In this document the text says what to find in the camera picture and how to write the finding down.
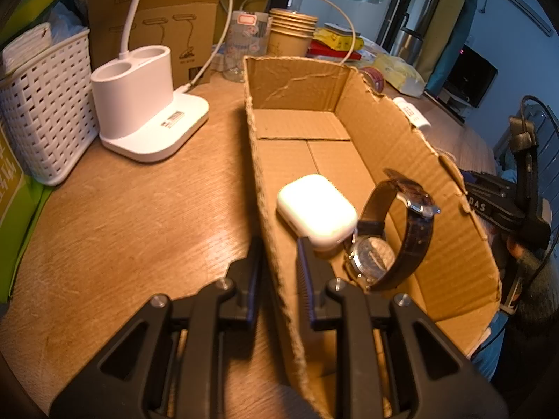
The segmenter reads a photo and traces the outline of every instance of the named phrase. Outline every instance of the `wristwatch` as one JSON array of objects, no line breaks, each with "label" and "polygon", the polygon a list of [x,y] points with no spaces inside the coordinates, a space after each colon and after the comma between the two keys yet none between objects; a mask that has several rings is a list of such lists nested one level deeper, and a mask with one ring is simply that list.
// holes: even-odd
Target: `wristwatch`
[{"label": "wristwatch", "polygon": [[[396,288],[417,269],[431,242],[434,217],[441,212],[418,183],[395,170],[384,172],[388,179],[376,185],[353,235],[344,243],[344,267],[365,291]],[[400,251],[392,255],[390,264],[390,257],[382,257],[379,252],[388,247],[383,239],[384,221],[395,199],[406,206],[407,222]]]}]

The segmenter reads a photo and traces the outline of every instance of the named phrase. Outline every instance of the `white woven basket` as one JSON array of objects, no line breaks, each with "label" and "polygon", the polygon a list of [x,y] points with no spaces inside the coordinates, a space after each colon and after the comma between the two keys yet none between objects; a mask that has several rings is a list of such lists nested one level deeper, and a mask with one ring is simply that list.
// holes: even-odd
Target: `white woven basket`
[{"label": "white woven basket", "polygon": [[99,133],[89,30],[37,55],[0,82],[0,122],[22,167],[54,186]]}]

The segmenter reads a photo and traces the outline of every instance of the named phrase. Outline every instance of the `stack of paper cups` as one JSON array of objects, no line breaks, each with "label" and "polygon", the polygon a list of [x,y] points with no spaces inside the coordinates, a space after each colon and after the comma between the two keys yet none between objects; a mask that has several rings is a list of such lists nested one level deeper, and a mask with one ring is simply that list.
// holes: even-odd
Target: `stack of paper cups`
[{"label": "stack of paper cups", "polygon": [[318,18],[286,9],[270,9],[270,16],[272,22],[268,54],[304,57]]}]

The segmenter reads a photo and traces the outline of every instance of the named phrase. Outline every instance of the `red and white label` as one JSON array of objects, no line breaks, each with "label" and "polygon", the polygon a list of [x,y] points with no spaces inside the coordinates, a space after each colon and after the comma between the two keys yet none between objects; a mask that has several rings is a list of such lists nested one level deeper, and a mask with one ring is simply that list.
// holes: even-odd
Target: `red and white label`
[{"label": "red and white label", "polygon": [[254,14],[239,14],[237,17],[237,23],[239,25],[256,25],[258,18]]}]

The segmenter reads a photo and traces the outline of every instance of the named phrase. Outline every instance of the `wooden table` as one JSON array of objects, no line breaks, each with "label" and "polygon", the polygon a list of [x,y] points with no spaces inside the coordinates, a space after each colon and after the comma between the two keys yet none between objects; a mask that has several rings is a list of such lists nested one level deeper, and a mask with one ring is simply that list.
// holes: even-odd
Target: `wooden table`
[{"label": "wooden table", "polygon": [[[0,323],[0,350],[44,411],[151,295],[197,292],[259,234],[242,85],[214,74],[194,94],[210,102],[210,118],[174,157],[143,165],[96,140],[43,210]],[[433,103],[417,104],[434,146],[477,162],[479,150],[462,143],[471,132],[477,147],[477,134]],[[226,417],[315,418],[287,385],[267,288],[254,342],[226,337]]]}]

